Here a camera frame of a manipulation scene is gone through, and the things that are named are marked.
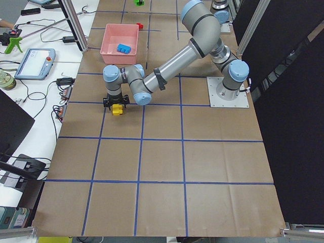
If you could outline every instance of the adapter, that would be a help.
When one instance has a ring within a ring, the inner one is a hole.
[[[71,78],[71,77],[57,78],[56,85],[57,86],[72,85],[74,84],[74,81],[75,78]]]
[[[62,38],[63,43],[72,43],[75,42],[74,36],[64,36]]]

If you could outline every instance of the light blue joint cap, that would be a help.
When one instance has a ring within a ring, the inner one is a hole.
[[[140,71],[142,77],[145,76],[144,68],[141,64],[135,64],[133,66],[137,67],[137,69]]]
[[[220,24],[225,23],[229,19],[229,12],[226,10],[217,11],[214,16]]]
[[[197,4],[202,4],[203,2],[201,0],[191,0],[190,2],[188,2],[184,7],[183,7],[183,10],[182,10],[182,13],[181,13],[181,21],[183,21],[184,19],[184,16],[188,13],[188,11],[190,9],[192,9],[195,5]]]
[[[250,69],[246,62],[234,60],[229,64],[228,72],[232,79],[236,82],[242,83],[247,79]]]
[[[149,93],[142,92],[134,94],[134,99],[138,105],[147,105],[151,102],[152,96]]]
[[[106,82],[114,82],[120,74],[120,70],[115,65],[108,65],[103,69],[103,79]]]

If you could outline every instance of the blue block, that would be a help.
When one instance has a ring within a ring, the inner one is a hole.
[[[125,54],[129,54],[131,52],[132,48],[123,44],[119,44],[117,47],[118,52],[122,52]]]

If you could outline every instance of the green object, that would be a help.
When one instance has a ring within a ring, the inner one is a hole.
[[[10,42],[9,42],[9,45],[7,47],[7,49],[5,50],[5,54],[10,54],[12,52],[12,49],[17,46],[18,49],[20,50],[20,52],[22,53],[22,50],[20,49],[20,46],[19,46],[19,41],[22,40],[21,37],[17,37],[17,38],[10,38],[9,39]]]
[[[144,0],[134,0],[136,6],[144,6]]]
[[[16,80],[7,72],[0,69],[0,88],[12,90],[16,86]]]

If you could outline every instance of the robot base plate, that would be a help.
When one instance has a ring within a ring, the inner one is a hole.
[[[215,108],[249,108],[249,102],[246,92],[240,92],[239,96],[235,100],[223,100],[216,93],[217,85],[223,80],[223,77],[207,77],[209,101],[211,107]]]

